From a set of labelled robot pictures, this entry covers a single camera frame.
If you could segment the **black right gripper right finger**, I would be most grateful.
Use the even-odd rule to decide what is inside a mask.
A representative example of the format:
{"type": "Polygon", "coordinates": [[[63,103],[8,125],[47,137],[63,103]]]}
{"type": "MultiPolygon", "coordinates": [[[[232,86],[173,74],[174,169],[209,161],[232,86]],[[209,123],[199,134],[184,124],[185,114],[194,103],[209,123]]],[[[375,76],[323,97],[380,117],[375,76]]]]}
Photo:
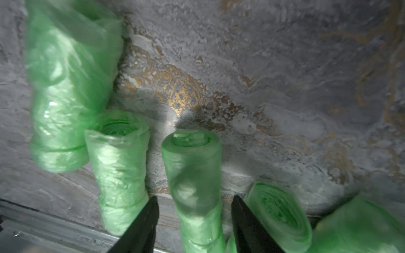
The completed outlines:
{"type": "Polygon", "coordinates": [[[232,202],[232,223],[239,253],[283,253],[240,196],[232,202]]]}

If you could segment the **green roll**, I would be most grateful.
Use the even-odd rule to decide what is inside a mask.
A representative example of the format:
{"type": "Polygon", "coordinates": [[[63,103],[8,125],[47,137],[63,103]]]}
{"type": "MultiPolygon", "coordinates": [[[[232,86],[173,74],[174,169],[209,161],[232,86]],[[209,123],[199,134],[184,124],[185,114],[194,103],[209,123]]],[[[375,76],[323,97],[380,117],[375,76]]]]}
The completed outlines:
{"type": "Polygon", "coordinates": [[[207,130],[178,129],[161,148],[183,251],[223,253],[220,138],[207,130]]]}
{"type": "Polygon", "coordinates": [[[96,1],[27,1],[26,9],[31,154],[44,170],[74,171],[89,161],[85,130],[112,93],[122,19],[96,1]]]}
{"type": "MultiPolygon", "coordinates": [[[[312,244],[312,227],[294,194],[264,182],[254,182],[242,198],[284,253],[305,253],[312,244]]],[[[238,253],[234,233],[227,253],[238,253]]]]}
{"type": "Polygon", "coordinates": [[[147,121],[121,110],[99,115],[85,132],[99,186],[101,222],[114,236],[125,233],[149,200],[145,186],[149,139],[147,121]]]}
{"type": "Polygon", "coordinates": [[[403,253],[405,226],[383,207],[354,197],[320,220],[309,253],[403,253]]]}

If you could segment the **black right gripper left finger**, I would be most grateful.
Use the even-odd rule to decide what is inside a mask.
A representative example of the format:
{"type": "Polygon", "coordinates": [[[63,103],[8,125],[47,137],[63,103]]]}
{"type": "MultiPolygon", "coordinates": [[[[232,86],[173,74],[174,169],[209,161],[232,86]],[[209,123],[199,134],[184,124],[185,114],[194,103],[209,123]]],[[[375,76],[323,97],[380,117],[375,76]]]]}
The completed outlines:
{"type": "Polygon", "coordinates": [[[158,219],[158,199],[153,196],[108,253],[153,253],[158,219]]]}

